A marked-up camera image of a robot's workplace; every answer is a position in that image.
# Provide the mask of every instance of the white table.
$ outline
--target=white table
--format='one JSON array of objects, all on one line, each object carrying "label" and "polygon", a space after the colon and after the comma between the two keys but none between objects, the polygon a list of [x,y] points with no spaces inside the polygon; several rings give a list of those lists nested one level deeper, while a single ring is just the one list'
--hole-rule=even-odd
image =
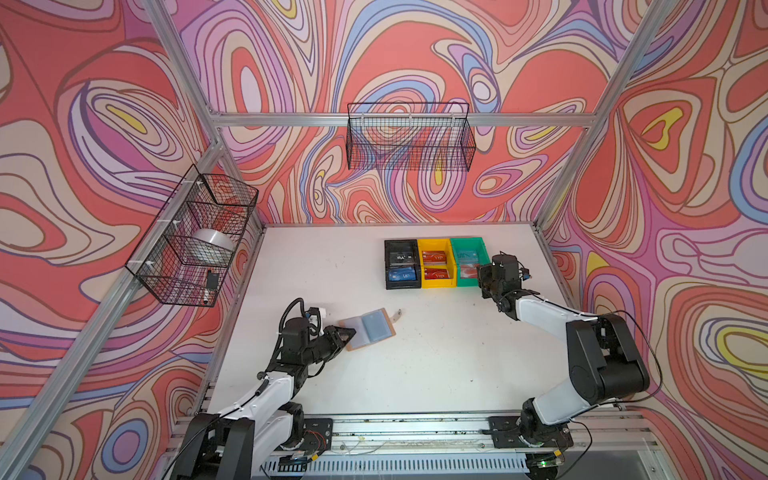
[{"label": "white table", "polygon": [[384,240],[429,237],[482,237],[490,257],[504,250],[525,264],[533,276],[526,288],[564,304],[527,224],[271,227],[209,411],[231,405],[256,384],[280,316],[298,296],[307,308],[328,310],[325,325],[381,307],[390,315],[402,310],[397,335],[342,351],[306,381],[294,401],[308,415],[519,409],[565,378],[565,345],[499,313],[479,288],[385,290]]}]

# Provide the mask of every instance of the black wire basket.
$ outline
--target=black wire basket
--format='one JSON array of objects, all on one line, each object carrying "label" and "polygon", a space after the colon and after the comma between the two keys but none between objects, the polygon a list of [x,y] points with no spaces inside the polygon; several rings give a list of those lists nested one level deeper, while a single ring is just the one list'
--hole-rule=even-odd
[{"label": "black wire basket", "polygon": [[350,170],[469,171],[475,136],[463,102],[347,104]]},{"label": "black wire basket", "polygon": [[214,306],[259,192],[227,175],[194,172],[189,193],[149,254],[125,266],[161,303]]}]

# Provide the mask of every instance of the green storage bin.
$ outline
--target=green storage bin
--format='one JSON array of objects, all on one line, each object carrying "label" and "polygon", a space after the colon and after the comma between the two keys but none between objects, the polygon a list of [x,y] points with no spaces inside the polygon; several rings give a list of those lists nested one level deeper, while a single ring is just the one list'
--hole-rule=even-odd
[{"label": "green storage bin", "polygon": [[476,278],[461,278],[462,271],[462,258],[459,255],[466,250],[474,250],[478,254],[478,261],[480,265],[485,265],[491,262],[488,258],[488,252],[485,251],[485,242],[481,237],[460,237],[451,239],[451,248],[453,249],[453,257],[456,261],[456,270],[458,282],[456,286],[477,286],[478,279]]}]

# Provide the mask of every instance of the colorful wallpaper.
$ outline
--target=colorful wallpaper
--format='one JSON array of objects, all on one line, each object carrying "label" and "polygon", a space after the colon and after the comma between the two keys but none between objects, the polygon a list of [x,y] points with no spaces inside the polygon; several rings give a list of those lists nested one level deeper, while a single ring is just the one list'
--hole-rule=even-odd
[{"label": "colorful wallpaper", "polygon": [[[0,2],[0,441],[207,147],[139,4]],[[246,259],[214,309],[142,290],[26,478],[148,478]]]},{"label": "colorful wallpaper", "polygon": [[768,478],[767,78],[767,3],[679,2],[546,225],[583,307],[649,334],[681,478]]},{"label": "colorful wallpaper", "polygon": [[[254,2],[171,8],[215,111],[335,112],[465,100],[593,111],[644,2]],[[475,130],[470,172],[349,171],[345,128],[223,130],[267,223],[533,220],[580,128]]]}]

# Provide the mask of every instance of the yellow storage bin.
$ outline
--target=yellow storage bin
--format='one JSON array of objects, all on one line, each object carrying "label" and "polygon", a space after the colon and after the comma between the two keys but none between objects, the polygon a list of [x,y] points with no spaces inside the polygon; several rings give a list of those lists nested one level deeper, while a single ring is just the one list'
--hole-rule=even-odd
[{"label": "yellow storage bin", "polygon": [[[453,249],[451,248],[451,239],[449,238],[422,238],[419,243],[419,262],[422,264],[422,288],[454,288],[458,279],[456,270],[456,260],[453,258]],[[445,267],[451,278],[439,280],[427,280],[424,278],[424,251],[441,250],[445,252]]]}]

